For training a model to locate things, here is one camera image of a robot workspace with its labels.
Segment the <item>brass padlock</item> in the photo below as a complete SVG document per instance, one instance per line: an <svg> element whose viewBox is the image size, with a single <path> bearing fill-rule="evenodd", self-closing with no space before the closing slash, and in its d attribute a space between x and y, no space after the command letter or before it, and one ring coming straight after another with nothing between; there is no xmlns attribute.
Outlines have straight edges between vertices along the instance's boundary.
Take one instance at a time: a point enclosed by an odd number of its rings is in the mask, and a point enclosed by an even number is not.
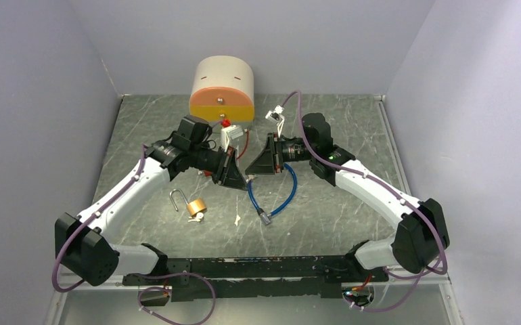
<svg viewBox="0 0 521 325"><path fill-rule="evenodd" d="M185 195L185 193L180 189L173 189L169 192L169 198L171 200L171 203L173 205L174 210L176 212L179 212L179 206L175 200L175 196L178 195L183 199L183 202L185 203L185 208L187 212L189 213L190 217L193 217L196 213L203 213L207 212L208 207L206 206L206 203L201 199L195 199L195 200L189 200L188 197Z"/></svg>

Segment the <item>blue cable lock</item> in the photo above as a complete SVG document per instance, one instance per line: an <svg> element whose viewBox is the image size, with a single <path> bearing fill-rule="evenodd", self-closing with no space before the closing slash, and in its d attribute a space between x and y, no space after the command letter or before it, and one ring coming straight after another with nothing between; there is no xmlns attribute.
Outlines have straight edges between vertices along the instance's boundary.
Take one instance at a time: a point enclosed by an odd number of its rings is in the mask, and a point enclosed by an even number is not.
<svg viewBox="0 0 521 325"><path fill-rule="evenodd" d="M278 216L293 201L297 193L298 176L295 170L289 163L286 162L284 163L284 168L287 171L288 176L283 177L283 179L289 179L292 181L292 185L290 186L290 192L287 196L280 194L281 188L269 192L270 195L275 197L275 199L273 200L273 207L270 208L268 211L264 210L264 208L262 208L262 206L259 205L258 200L254 195L253 181L250 183L247 182L248 198L263 225L270 225L272 223L273 218L275 216Z"/></svg>

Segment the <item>red cable lock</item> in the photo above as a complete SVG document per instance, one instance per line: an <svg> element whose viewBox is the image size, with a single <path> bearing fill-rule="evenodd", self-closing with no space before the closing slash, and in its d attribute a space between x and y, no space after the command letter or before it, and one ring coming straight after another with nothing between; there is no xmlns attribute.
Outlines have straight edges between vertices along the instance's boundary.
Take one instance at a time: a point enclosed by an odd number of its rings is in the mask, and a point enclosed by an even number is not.
<svg viewBox="0 0 521 325"><path fill-rule="evenodd" d="M245 139L245 142L244 142L244 146L243 148L239 151L239 154L237 156L237 160L239 160L241 157L243 157L244 153L247 151L248 149L248 144L249 144L249 140L250 140L250 132L249 130L246 130L245 131L245 135L246 135L246 139Z"/></svg>

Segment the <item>padlock keys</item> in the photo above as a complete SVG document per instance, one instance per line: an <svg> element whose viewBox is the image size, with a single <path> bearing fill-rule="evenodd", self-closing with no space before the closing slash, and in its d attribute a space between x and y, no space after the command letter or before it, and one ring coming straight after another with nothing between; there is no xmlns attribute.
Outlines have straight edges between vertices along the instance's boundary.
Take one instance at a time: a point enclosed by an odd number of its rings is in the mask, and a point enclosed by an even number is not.
<svg viewBox="0 0 521 325"><path fill-rule="evenodd" d="M196 213L193 217L191 217L188 222L201 222L204 219L204 214L199 212Z"/></svg>

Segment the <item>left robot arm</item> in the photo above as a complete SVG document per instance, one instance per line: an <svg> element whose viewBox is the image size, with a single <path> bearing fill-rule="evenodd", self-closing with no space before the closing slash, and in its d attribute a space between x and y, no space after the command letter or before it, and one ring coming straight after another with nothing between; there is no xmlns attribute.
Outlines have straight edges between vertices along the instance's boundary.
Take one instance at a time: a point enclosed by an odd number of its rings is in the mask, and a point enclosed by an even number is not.
<svg viewBox="0 0 521 325"><path fill-rule="evenodd" d="M110 244L110 237L138 206L190 168L208 171L219 186L246 190L234 149L208 145L212 131L208 121L184 116L168 138L142 146L137 164L102 198L76 216L64 213L57 219L51 274L56 291L66 293L84 282L99 286L113 275L164 281L169 273L165 253L150 244Z"/></svg>

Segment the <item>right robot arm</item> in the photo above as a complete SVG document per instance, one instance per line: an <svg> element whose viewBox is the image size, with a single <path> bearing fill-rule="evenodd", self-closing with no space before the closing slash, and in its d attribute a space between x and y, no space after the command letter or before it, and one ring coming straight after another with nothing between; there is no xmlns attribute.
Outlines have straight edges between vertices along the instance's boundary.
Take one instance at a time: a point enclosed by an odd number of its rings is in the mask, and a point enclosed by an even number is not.
<svg viewBox="0 0 521 325"><path fill-rule="evenodd" d="M442 272L446 263L441 254L449 246L449 237L441 205L396 189L334 144L331 127L321 113L308 113L301 122L301 137L268 134L265 148L246 173L274 175L286 163L307 160L316 176L356 196L394 228L392 236L362 242L348 254L345 269L352 280L365 279L372 269L396 265L412 274Z"/></svg>

